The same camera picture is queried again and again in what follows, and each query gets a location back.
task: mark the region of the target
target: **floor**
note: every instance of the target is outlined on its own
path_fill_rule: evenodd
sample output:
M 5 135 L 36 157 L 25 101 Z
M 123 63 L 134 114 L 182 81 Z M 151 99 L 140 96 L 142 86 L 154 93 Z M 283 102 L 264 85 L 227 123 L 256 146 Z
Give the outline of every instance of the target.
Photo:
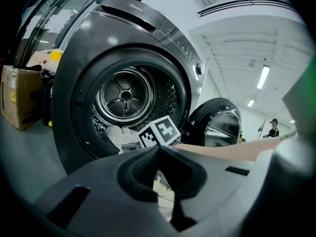
M 0 162 L 13 190 L 30 203 L 67 176 L 51 127 L 39 120 L 25 131 L 0 117 Z

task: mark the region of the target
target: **front-load washing machine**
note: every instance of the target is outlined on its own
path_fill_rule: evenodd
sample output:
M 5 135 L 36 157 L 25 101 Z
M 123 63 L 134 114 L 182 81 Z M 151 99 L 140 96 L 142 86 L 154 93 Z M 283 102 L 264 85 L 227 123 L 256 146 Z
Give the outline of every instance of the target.
M 66 171 L 118 153 L 108 126 L 138 131 L 169 115 L 183 127 L 204 76 L 197 52 L 163 15 L 137 0 L 105 0 L 72 36 L 55 77 L 52 123 Z

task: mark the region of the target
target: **ceiling light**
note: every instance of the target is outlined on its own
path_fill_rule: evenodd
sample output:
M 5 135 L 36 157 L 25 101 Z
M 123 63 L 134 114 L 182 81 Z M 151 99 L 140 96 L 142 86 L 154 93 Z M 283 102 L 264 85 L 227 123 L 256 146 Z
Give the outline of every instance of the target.
M 267 79 L 269 71 L 270 71 L 270 67 L 264 65 L 263 69 L 262 69 L 262 73 L 261 73 L 261 77 L 260 77 L 259 83 L 257 85 L 257 89 L 262 89 L 263 84 L 265 83 L 265 81 Z
M 255 102 L 255 100 L 250 100 L 248 107 L 251 107 L 253 105 L 253 103 Z

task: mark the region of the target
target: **white wall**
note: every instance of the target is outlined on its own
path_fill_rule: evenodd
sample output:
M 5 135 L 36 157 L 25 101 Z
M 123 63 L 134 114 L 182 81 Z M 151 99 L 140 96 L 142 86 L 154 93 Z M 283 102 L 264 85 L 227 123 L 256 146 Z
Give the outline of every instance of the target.
M 272 117 L 268 117 L 262 113 L 256 112 L 250 108 L 247 107 L 241 107 L 238 106 L 238 109 L 241 113 L 242 118 L 242 132 L 243 137 L 246 141 L 253 141 L 259 139 L 260 133 L 258 132 L 258 128 L 262 125 L 262 123 L 265 121 L 265 125 L 263 127 L 261 138 L 263 138 L 263 135 L 267 135 L 269 130 L 272 128 L 270 121 L 273 119 Z M 279 135 L 284 135 L 290 131 L 290 127 L 285 126 L 281 123 L 278 123 L 277 125 L 279 129 Z
M 211 100 L 213 98 L 218 98 L 218 97 L 221 97 L 218 92 L 218 89 L 215 83 L 213 82 L 211 76 L 207 73 L 203 88 L 201 90 L 201 95 L 197 102 L 197 107 L 200 106 L 201 104 L 204 104 L 208 100 Z

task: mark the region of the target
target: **yellow object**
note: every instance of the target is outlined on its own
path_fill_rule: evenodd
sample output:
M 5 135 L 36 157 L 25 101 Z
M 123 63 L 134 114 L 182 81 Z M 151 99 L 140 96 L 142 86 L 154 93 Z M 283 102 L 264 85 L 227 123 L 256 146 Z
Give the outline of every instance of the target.
M 10 95 L 11 95 L 11 102 L 15 104 L 16 103 L 15 91 L 11 90 Z
M 62 54 L 63 54 L 63 51 L 61 51 L 61 50 L 54 50 L 54 51 L 52 51 L 50 53 L 50 59 L 52 61 L 59 61 L 61 56 L 62 56 Z

